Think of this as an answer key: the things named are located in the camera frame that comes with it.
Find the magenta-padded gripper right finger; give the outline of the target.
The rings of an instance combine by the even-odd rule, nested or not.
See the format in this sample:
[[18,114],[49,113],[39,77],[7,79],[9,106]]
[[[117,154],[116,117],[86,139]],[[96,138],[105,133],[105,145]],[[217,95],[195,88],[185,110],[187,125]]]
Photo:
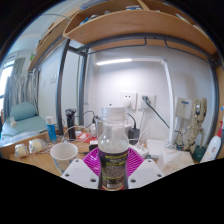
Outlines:
[[164,174],[152,159],[144,159],[130,148],[126,161],[126,177],[127,188],[135,189],[163,178]]

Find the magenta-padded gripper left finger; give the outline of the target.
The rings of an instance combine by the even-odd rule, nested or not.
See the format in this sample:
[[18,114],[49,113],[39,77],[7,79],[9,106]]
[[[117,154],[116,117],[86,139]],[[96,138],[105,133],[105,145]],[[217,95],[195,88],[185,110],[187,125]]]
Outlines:
[[62,174],[62,178],[84,188],[98,189],[100,180],[98,149],[91,150],[83,159],[74,159]]

